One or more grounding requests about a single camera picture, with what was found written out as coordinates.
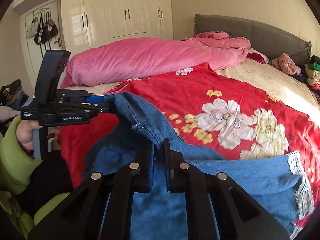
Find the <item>person's left hand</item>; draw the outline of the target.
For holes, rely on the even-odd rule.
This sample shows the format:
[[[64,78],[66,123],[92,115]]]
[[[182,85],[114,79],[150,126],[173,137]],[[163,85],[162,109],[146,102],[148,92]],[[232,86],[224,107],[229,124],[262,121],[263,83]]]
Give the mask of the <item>person's left hand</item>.
[[[29,154],[33,150],[33,131],[41,129],[38,121],[22,120],[16,127],[16,138],[24,150],[25,153]]]

